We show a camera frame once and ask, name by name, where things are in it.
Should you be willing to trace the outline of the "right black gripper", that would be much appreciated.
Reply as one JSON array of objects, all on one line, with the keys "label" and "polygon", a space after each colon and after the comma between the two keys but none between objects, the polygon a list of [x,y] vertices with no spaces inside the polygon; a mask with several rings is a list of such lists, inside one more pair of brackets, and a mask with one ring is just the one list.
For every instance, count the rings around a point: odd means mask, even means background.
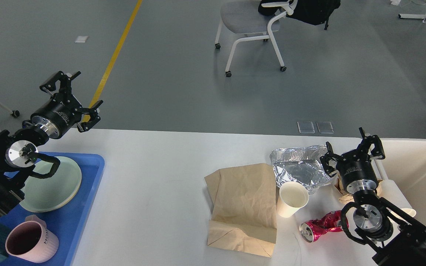
[{"label": "right black gripper", "polygon": [[385,159],[385,152],[380,138],[375,135],[365,133],[362,127],[359,128],[362,137],[361,143],[357,146],[355,157],[346,158],[335,154],[330,142],[326,142],[327,152],[320,157],[321,165],[329,177],[335,177],[339,172],[343,188],[349,194],[354,195],[362,190],[375,190],[378,187],[377,177],[372,168],[372,160]]}]

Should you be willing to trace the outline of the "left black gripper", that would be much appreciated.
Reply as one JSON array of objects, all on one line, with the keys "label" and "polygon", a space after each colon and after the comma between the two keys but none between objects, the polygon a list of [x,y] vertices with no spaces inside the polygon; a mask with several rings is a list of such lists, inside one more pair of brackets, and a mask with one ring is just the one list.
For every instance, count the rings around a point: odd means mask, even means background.
[{"label": "left black gripper", "polygon": [[[80,74],[78,71],[69,76],[58,71],[39,86],[41,91],[51,95],[51,100],[31,114],[30,122],[44,130],[51,139],[61,138],[74,124],[77,124],[80,133],[87,132],[101,120],[98,108],[103,100],[96,101],[90,108],[83,108],[72,94],[71,82]],[[88,115],[88,121],[80,123],[81,115]]]}]

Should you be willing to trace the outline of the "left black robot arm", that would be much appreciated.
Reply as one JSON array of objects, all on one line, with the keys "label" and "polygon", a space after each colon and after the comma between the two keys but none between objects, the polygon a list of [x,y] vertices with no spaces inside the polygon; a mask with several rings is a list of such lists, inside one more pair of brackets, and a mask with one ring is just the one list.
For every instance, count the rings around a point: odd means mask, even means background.
[{"label": "left black robot arm", "polygon": [[[0,222],[10,228],[29,212],[20,203],[30,189],[25,181],[32,175],[39,180],[55,181],[55,173],[61,173],[56,161],[62,153],[42,153],[38,147],[50,139],[60,139],[76,125],[80,132],[87,132],[100,121],[97,101],[84,108],[73,96],[71,82],[80,72],[69,76],[56,72],[40,89],[51,95],[49,101],[23,122],[14,134],[0,132]],[[82,179],[75,197],[66,207],[41,214],[54,226],[60,240],[58,252],[43,263],[44,266],[70,266],[75,258],[90,209],[94,202],[105,160],[97,154],[65,153],[81,167]]]}]

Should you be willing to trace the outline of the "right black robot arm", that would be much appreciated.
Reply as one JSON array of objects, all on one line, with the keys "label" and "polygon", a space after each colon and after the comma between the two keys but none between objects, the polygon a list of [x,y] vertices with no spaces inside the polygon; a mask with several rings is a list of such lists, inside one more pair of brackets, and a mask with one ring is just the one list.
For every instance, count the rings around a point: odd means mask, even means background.
[{"label": "right black robot arm", "polygon": [[352,241],[369,245],[379,266],[426,266],[426,226],[377,195],[379,182],[371,162],[383,160],[385,152],[377,135],[359,131],[362,141],[355,149],[338,155],[326,142],[320,158],[326,174],[338,175],[354,199],[341,211],[342,229]]}]

